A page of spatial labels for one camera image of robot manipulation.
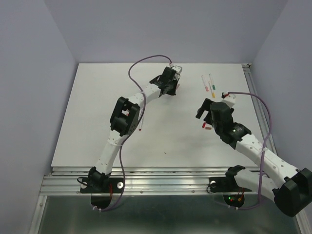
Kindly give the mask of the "red capped marker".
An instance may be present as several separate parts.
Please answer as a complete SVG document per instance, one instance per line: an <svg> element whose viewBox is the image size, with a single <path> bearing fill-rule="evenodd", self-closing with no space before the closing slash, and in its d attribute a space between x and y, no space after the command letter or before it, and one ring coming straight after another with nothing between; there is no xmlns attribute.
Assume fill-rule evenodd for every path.
<svg viewBox="0 0 312 234"><path fill-rule="evenodd" d="M141 131L142 127L143 127L143 121L144 121L144 117L141 118L139 125L138 125L138 130Z"/></svg>

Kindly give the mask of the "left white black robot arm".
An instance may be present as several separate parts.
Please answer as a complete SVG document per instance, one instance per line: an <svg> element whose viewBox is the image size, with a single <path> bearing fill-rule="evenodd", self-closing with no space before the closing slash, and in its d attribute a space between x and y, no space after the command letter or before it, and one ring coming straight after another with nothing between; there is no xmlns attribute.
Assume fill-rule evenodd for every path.
<svg viewBox="0 0 312 234"><path fill-rule="evenodd" d="M163 73L149 81L147 86L131 97L120 97L110 117L110 132L101 157L88 173L87 185L97 192L108 188L117 153L139 125L146 105L162 95L176 95L176 88L182 72L181 66L165 67Z"/></svg>

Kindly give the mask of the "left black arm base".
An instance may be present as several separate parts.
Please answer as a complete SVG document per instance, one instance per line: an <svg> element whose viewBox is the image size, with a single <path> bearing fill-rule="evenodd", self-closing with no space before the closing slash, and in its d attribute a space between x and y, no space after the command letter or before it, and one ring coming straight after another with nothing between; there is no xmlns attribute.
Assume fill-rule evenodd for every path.
<svg viewBox="0 0 312 234"><path fill-rule="evenodd" d="M95 181L89 177L78 177L77 182L80 184L82 194L109 194L121 193L125 183L121 177L110 177L103 182Z"/></svg>

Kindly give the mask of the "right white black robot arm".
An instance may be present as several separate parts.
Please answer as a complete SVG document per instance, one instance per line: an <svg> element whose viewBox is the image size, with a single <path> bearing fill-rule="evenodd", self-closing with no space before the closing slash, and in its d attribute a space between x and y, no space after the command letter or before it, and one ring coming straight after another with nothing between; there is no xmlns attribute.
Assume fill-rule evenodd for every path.
<svg viewBox="0 0 312 234"><path fill-rule="evenodd" d="M220 139L259 166L263 175L249 171L246 167L230 167L224 176L210 178L207 191L230 193L253 191L272 200L278 209L289 217L296 216L312 202L312 173L309 169L298 169L274 154L243 124L234 122L235 101L226 97L221 102L206 98L197 111L200 119L213 127Z"/></svg>

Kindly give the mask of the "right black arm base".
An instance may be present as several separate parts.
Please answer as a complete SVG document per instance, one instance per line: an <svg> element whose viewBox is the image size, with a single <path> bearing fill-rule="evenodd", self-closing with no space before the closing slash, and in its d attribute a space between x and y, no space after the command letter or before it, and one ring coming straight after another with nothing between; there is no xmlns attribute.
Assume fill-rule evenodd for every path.
<svg viewBox="0 0 312 234"><path fill-rule="evenodd" d="M239 192L243 187L239 187L234 176L241 170L246 169L244 166L236 165L227 169L224 176L209 178L209 185L206 188L207 193L230 193Z"/></svg>

